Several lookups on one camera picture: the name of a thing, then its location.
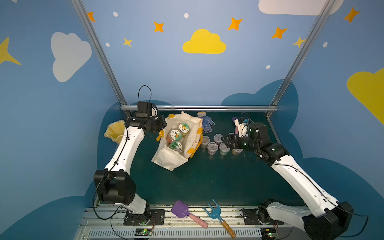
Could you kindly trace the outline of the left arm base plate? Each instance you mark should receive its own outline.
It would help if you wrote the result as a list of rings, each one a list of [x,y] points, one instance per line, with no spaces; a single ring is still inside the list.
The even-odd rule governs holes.
[[[150,210],[146,211],[144,214],[135,215],[131,213],[126,213],[124,217],[124,226],[149,226],[156,223],[156,226],[163,226],[165,222],[165,210]]]

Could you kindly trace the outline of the carrot label seed can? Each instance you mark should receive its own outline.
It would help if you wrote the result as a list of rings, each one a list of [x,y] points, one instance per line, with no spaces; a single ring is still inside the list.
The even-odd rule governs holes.
[[[182,137],[183,135],[179,130],[177,129],[170,130],[166,138],[167,144],[169,145],[173,141],[180,141]]]

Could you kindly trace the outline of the sunflower label seed can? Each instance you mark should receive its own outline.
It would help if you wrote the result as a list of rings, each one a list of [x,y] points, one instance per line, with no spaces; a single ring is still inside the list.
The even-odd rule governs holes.
[[[182,136],[185,136],[190,132],[190,127],[186,123],[180,123],[177,130],[182,134]]]

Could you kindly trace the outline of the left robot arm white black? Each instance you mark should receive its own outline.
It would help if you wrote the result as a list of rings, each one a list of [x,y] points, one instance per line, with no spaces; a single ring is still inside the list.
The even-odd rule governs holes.
[[[146,133],[158,133],[167,126],[165,117],[130,118],[123,123],[123,135],[110,162],[94,174],[96,190],[93,198],[125,209],[129,217],[139,224],[151,218],[146,200],[137,194],[137,186],[131,178],[131,167],[136,152]]]

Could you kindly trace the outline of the seed jar purple seeds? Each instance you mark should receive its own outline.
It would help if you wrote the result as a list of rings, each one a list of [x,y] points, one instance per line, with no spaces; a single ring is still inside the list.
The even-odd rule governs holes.
[[[214,135],[214,142],[215,142],[218,146],[220,146],[221,143],[223,143],[222,137],[223,137],[223,135],[221,135],[221,134],[215,134],[215,135]]]

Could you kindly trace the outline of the seed jar brown seeds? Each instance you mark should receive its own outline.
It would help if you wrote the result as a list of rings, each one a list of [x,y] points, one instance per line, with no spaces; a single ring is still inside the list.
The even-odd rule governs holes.
[[[201,142],[201,147],[203,149],[206,149],[208,147],[208,144],[211,142],[210,138],[208,136],[203,136],[202,142]]]

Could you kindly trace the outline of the white canvas bag yellow handles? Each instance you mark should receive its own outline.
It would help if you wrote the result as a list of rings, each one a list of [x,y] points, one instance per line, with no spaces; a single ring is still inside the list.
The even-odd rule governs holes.
[[[167,126],[160,131],[158,150],[152,163],[169,171],[180,167],[193,157],[203,140],[203,120],[182,112],[170,114]]]

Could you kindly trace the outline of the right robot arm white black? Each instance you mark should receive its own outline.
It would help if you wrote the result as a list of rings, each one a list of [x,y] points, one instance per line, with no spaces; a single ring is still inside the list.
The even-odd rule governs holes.
[[[334,240],[345,233],[352,220],[353,207],[327,193],[281,144],[272,143],[259,130],[254,133],[254,138],[228,134],[222,141],[230,149],[254,152],[287,181],[307,206],[303,209],[271,202],[265,207],[267,217],[301,229],[312,240]]]

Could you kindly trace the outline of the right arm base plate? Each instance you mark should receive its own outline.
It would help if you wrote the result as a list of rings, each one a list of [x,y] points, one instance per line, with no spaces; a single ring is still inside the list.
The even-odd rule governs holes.
[[[240,215],[245,225],[284,224],[284,222],[274,221],[264,209],[241,209]]]

